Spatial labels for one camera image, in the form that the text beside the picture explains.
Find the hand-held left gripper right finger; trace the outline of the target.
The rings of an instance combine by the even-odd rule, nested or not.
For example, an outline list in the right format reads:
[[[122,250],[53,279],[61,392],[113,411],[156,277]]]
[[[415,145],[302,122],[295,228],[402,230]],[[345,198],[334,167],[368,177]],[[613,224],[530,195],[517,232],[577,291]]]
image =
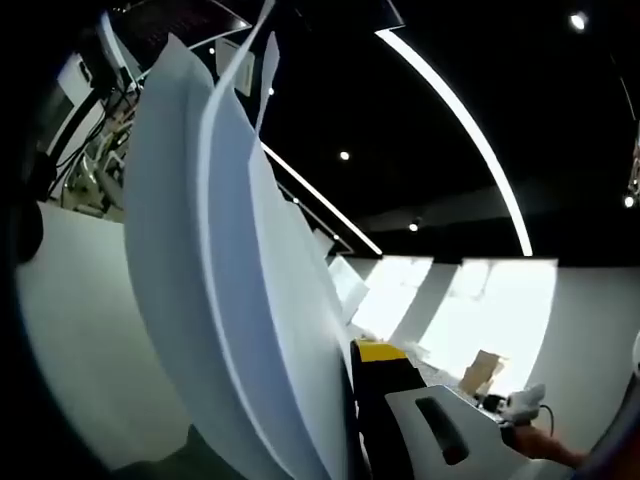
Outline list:
[[[569,479],[581,457],[550,437],[543,458],[505,445],[499,423],[444,385],[428,386],[386,343],[350,346],[358,425],[376,479]]]

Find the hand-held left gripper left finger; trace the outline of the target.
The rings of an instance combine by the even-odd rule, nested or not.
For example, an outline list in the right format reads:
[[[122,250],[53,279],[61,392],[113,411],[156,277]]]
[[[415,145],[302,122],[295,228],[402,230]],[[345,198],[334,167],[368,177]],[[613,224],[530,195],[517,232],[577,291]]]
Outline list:
[[[185,444],[158,461],[137,461],[112,471],[113,479],[244,479],[214,450],[194,425],[190,425]]]

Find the person's right hand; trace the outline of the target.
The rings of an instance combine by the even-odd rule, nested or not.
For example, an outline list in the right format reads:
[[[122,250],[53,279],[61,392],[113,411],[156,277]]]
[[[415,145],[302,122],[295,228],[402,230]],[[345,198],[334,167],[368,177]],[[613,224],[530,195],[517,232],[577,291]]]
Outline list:
[[[548,437],[541,430],[531,425],[502,424],[500,426],[502,441],[511,449],[528,458],[543,458],[546,452]]]

